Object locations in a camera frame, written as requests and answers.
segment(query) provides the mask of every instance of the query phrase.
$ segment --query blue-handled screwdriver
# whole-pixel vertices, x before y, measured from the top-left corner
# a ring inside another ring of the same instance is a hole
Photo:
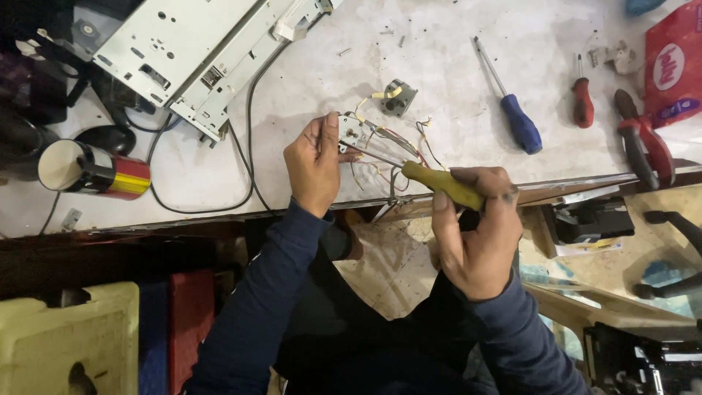
[[[492,72],[493,77],[495,77],[495,81],[497,81],[497,85],[500,86],[503,96],[500,105],[505,111],[507,118],[510,120],[512,136],[515,138],[517,144],[522,147],[522,150],[529,155],[538,153],[543,146],[541,145],[541,135],[538,133],[536,125],[524,114],[524,111],[522,111],[519,106],[517,97],[513,94],[507,94],[505,87],[502,85],[502,81],[500,81],[500,77],[497,76],[497,72],[492,67],[490,57],[487,55],[487,52],[485,52],[485,48],[483,48],[477,37],[475,37],[475,45],[478,47],[478,52],[482,53],[487,67]]]

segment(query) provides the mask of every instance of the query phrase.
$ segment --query white metal frame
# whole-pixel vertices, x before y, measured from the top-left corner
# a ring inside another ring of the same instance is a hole
[[[147,0],[93,62],[217,142],[227,104],[286,40],[342,0]]]

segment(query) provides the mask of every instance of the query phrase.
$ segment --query person's right hand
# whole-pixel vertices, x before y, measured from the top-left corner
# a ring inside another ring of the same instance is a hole
[[[477,230],[461,233],[456,208],[443,191],[434,194],[432,230],[442,270],[471,301],[499,296],[510,280],[512,258],[522,235],[517,186],[502,167],[458,167],[451,175],[485,200]]]

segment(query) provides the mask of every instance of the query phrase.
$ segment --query red and yellow can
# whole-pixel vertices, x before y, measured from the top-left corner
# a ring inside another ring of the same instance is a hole
[[[41,154],[39,180],[58,192],[134,200],[149,189],[151,171],[142,160],[63,139]]]

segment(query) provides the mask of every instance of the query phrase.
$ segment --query blue cloth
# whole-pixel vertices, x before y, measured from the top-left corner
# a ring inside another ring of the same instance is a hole
[[[331,213],[320,220],[291,200],[199,347],[193,376],[183,386],[188,395],[266,394],[300,285],[332,222]],[[464,307],[479,326],[481,351],[500,394],[590,393],[518,279],[499,297]],[[495,394],[429,356],[395,347],[349,358],[332,376],[328,394]]]

